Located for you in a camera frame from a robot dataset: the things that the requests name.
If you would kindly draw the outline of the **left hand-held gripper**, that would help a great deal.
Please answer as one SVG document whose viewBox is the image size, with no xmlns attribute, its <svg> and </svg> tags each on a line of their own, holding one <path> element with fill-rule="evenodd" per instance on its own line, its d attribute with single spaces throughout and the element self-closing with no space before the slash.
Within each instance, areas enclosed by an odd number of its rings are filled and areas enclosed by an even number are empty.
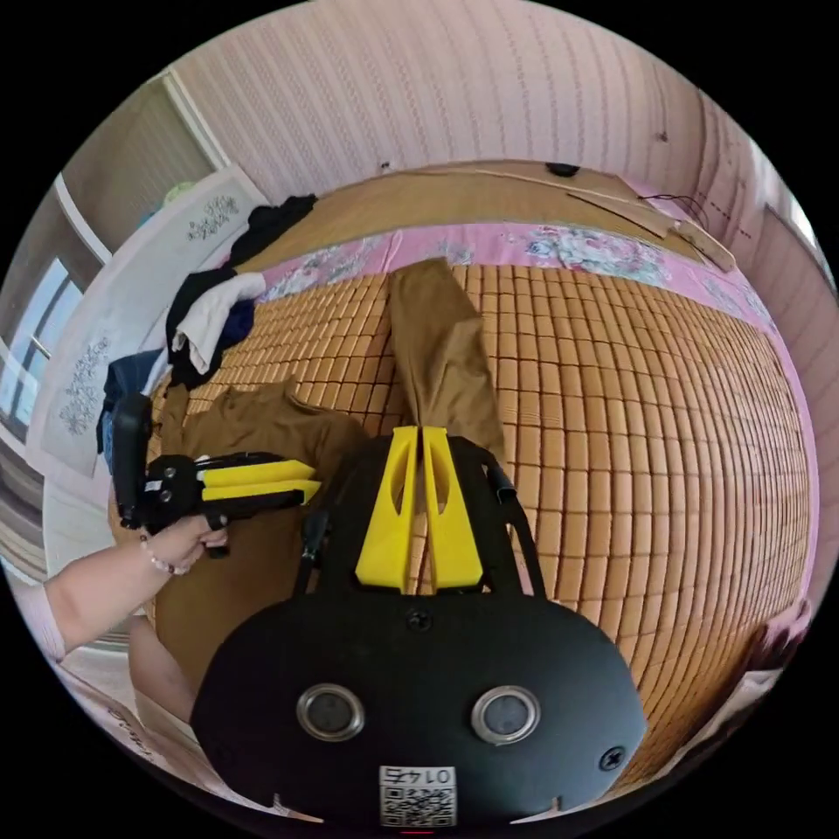
<svg viewBox="0 0 839 839">
<path fill-rule="evenodd" d="M 203 516 L 218 529 L 306 505 L 320 487 L 312 467 L 277 454 L 165 455 L 139 479 L 135 525 L 154 534 L 183 517 Z"/>
</svg>

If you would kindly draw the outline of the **person's left hand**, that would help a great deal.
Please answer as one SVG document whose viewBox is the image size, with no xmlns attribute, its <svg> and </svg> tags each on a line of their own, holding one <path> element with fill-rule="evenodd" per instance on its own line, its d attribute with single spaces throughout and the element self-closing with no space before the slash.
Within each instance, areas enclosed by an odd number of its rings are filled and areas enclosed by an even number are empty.
<svg viewBox="0 0 839 839">
<path fill-rule="evenodd" d="M 182 518 L 155 535 L 141 537 L 150 563 L 170 576 L 185 575 L 204 552 L 225 548 L 227 541 L 227 528 L 213 529 L 203 516 Z"/>
</svg>

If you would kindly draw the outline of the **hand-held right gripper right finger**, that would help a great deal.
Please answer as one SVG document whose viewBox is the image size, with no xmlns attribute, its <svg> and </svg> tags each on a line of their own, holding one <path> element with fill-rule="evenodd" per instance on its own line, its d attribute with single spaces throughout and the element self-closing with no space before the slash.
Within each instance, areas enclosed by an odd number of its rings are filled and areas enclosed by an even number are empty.
<svg viewBox="0 0 839 839">
<path fill-rule="evenodd" d="M 422 452 L 433 590 L 475 590 L 482 583 L 482 561 L 447 431 L 424 427 Z"/>
</svg>

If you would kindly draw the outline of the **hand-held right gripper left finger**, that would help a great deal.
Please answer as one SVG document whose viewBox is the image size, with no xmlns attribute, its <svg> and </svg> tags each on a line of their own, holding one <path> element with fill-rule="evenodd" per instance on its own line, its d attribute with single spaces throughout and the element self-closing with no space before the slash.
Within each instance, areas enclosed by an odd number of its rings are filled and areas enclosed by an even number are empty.
<svg viewBox="0 0 839 839">
<path fill-rule="evenodd" d="M 419 429 L 399 426 L 386 443 L 355 574 L 360 585 L 407 593 L 410 578 Z"/>
</svg>

